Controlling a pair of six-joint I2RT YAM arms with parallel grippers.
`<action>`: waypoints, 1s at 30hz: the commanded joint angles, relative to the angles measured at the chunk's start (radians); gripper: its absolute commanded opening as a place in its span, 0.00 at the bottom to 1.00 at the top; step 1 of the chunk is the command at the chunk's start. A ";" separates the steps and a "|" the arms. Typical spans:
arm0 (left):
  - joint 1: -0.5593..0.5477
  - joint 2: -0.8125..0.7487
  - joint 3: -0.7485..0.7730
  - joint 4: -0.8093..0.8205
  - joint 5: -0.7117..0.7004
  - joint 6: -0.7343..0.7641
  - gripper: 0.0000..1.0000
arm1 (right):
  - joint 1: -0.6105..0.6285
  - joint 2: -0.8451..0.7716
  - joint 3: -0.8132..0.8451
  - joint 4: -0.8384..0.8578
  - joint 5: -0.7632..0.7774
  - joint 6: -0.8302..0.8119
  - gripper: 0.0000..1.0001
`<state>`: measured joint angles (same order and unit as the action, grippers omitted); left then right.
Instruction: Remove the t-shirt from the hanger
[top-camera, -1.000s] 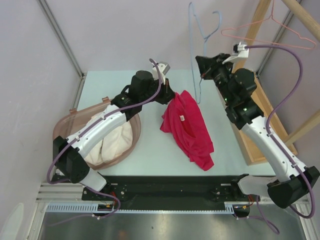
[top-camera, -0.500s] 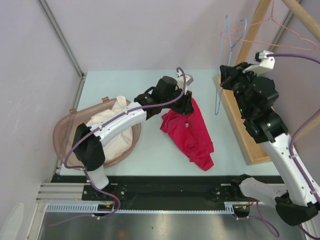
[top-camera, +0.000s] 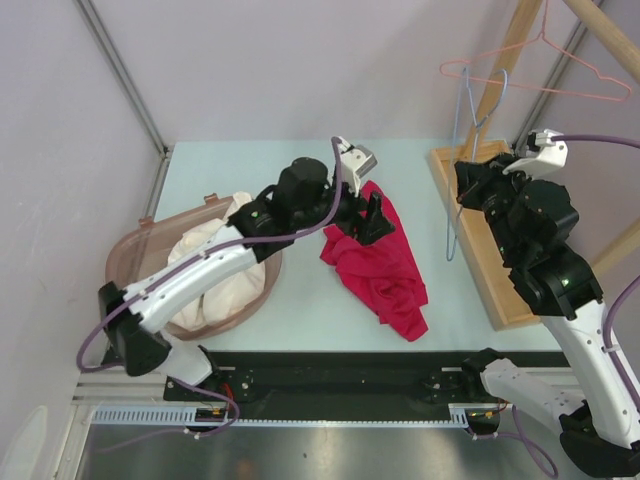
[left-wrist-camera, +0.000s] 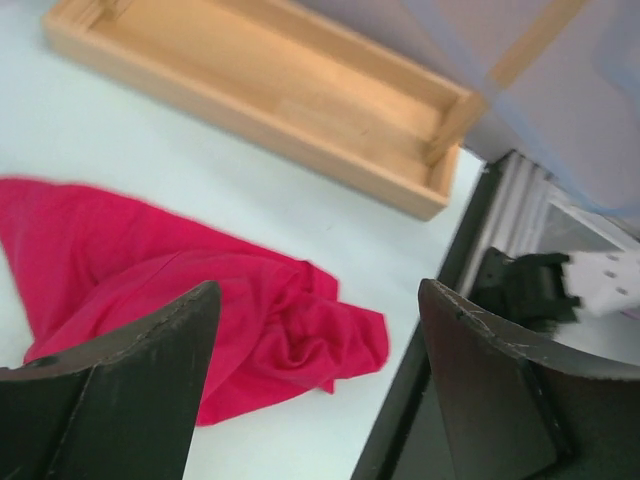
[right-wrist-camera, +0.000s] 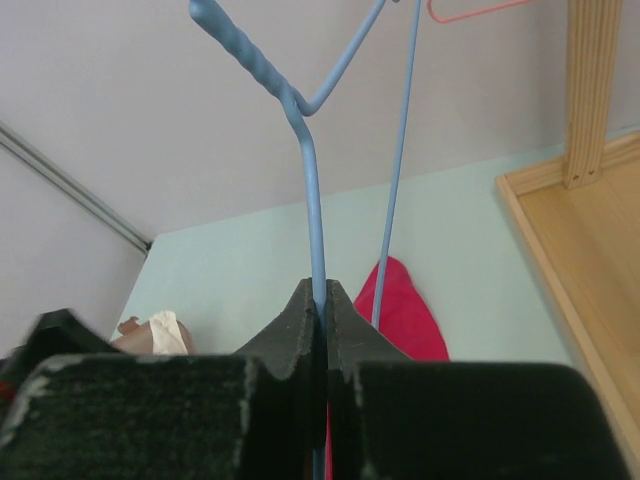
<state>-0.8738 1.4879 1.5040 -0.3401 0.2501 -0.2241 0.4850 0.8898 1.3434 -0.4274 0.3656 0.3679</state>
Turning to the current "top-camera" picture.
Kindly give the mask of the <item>blue wire hanger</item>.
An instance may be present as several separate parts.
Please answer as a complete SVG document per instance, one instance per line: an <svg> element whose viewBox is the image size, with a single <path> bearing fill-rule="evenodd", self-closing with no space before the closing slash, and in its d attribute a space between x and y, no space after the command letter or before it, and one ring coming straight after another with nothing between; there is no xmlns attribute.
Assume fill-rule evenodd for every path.
<svg viewBox="0 0 640 480"><path fill-rule="evenodd" d="M451 148L459 145L459 124L462 112L463 101L467 102L468 111L470 114L470 126L476 130L482 129L488 124L488 121L492 119L494 112L500 107L503 99L506 95L506 91L509 85L509 73L506 69L502 68L494 71L490 74L489 79L494 80L498 78L498 99L491 101L489 106L489 112L485 114L478 114L476 102L473 94L473 87L471 85L471 75L468 67L464 67L461 70L461 80L458 86L458 92L456 97L456 105L454 112L454 125L451 134ZM445 201L446 207L446 250L445 259L447 262L452 262L457 253L457 247L459 243L459 233L461 226L461 215L463 208L455 206L451 199Z"/></svg>

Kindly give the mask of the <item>red t shirt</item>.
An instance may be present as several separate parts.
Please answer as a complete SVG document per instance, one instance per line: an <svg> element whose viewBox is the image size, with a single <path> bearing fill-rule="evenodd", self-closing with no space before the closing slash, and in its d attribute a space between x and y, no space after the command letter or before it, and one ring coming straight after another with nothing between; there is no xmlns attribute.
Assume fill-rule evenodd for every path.
<svg viewBox="0 0 640 480"><path fill-rule="evenodd" d="M426 285L415 262L402 222L391 200L375 182L362 188L368 198L382 197L382 210L395 231L362 246L337 226L323 230L326 243L320 259L332 266L343 285L369 308L382 325L408 342L428 331L421 308L428 304Z"/></svg>

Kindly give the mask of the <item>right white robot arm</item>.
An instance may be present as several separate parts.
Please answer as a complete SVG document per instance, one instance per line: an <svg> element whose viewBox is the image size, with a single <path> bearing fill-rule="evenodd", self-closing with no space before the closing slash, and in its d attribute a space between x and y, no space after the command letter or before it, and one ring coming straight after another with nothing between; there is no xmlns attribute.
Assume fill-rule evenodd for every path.
<svg viewBox="0 0 640 480"><path fill-rule="evenodd" d="M613 343L591 266L566 243L579 214L564 186L533 179L515 163L510 154L456 162L457 201L483 213L516 293L561 347L581 392L553 387L490 348L466 361L462 391L473 401L492 396L524 411L593 478L635 477L639 383Z"/></svg>

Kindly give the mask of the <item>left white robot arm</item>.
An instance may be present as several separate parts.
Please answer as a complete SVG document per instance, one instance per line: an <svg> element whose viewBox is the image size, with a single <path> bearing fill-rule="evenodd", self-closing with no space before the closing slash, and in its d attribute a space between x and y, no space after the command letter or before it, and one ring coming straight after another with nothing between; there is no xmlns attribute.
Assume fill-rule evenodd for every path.
<svg viewBox="0 0 640 480"><path fill-rule="evenodd" d="M297 158L276 183L176 265L123 288L104 284L98 292L104 331L126 373L162 372L199 399L214 397L221 376L212 361L202 348L172 339L165 325L188 303L287 248L304 232L335 225L363 246L392 233L380 195L360 192L362 176L376 163L362 148L341 154L333 171L314 158Z"/></svg>

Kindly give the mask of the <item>white t shirt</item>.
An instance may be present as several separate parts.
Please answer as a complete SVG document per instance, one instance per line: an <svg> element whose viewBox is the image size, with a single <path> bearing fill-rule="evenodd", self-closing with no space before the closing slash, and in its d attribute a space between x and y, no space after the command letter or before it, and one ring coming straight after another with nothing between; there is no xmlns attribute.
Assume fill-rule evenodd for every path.
<svg viewBox="0 0 640 480"><path fill-rule="evenodd" d="M222 218L214 218L182 234L181 239L169 253L167 264L181 259L201 246L226 223L233 213L252 200L252 196L243 191L234 193L232 198ZM236 273L189 303L172 318L171 323L189 332L217 325L256 300L264 291L265 279L265 267L262 264Z"/></svg>

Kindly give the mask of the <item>pink wire hanger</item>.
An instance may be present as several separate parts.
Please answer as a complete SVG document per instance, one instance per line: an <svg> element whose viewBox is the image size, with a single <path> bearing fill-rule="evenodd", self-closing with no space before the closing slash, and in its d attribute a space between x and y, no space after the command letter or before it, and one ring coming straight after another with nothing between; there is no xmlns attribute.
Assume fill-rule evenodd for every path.
<svg viewBox="0 0 640 480"><path fill-rule="evenodd" d="M634 79L639 78L639 69L631 62L639 58L639 49L592 1L568 1L566 3L581 25L591 31L618 61L620 66ZM610 102L624 102L630 98L632 87L611 76L603 74L594 65L580 59L576 54L548 38L546 27L549 17L547 1L519 1L510 20L502 45L498 49L477 54L468 59L444 62L439 73L450 78L465 78L470 82L485 85L483 100L497 98L508 88L524 89L549 94L569 95ZM541 64L531 55L526 57L531 65L523 74L516 73L517 62L528 47L536 49L547 46L555 56ZM600 82L611 84L621 92L619 96L563 90L557 87L552 76L566 64L575 63L590 72Z"/></svg>

